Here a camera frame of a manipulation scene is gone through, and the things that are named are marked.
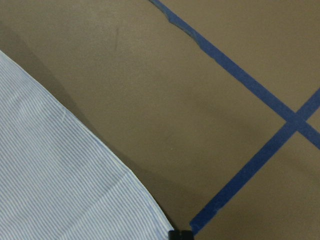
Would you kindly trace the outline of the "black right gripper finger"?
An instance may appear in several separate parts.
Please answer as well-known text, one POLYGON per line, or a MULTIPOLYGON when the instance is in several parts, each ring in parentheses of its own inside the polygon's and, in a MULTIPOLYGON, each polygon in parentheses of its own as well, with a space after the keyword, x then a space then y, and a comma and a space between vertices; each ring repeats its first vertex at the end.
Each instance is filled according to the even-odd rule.
POLYGON ((194 234, 191 230, 170 230, 168 240, 194 240, 194 234))

